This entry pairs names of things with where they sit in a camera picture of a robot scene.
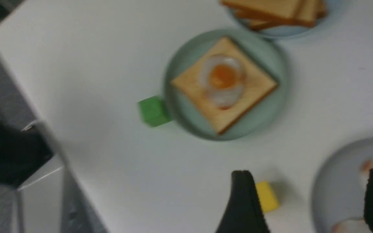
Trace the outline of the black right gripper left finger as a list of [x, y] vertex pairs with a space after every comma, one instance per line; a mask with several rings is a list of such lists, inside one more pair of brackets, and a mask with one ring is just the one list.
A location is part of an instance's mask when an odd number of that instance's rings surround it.
[[233, 171], [229, 201], [217, 233], [269, 233], [250, 171]]

